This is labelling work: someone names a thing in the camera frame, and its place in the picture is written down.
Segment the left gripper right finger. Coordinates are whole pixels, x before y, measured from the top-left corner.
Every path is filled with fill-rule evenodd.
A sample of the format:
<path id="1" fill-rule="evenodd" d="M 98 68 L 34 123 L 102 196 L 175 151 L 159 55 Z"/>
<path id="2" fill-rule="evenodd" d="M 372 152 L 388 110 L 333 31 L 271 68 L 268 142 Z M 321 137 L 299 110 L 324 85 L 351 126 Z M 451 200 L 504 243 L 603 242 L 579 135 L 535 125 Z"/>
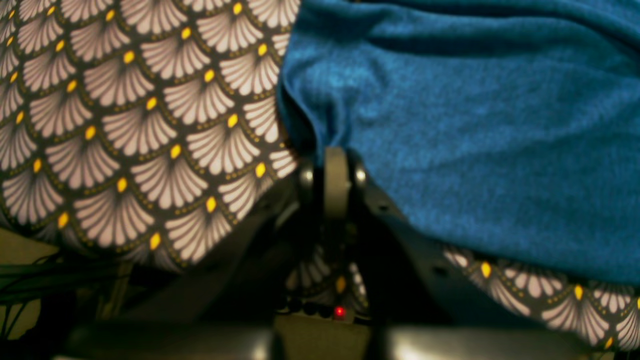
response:
<path id="1" fill-rule="evenodd" d="M 324 206 L 335 230 L 346 230 L 377 327 L 539 330 L 478 289 L 422 235 L 368 175 L 357 152 L 324 150 Z"/>

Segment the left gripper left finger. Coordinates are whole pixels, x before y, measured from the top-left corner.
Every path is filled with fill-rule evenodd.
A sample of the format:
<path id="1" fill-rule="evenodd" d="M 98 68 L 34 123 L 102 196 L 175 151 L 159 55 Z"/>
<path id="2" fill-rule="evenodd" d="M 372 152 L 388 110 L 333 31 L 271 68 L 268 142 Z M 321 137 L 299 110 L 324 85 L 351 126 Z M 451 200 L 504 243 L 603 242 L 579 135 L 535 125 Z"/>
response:
<path id="1" fill-rule="evenodd" d="M 312 160 L 277 181 L 234 230 L 178 280 L 125 314 L 132 325 L 269 327 L 304 251 L 296 216 L 314 195 Z"/>

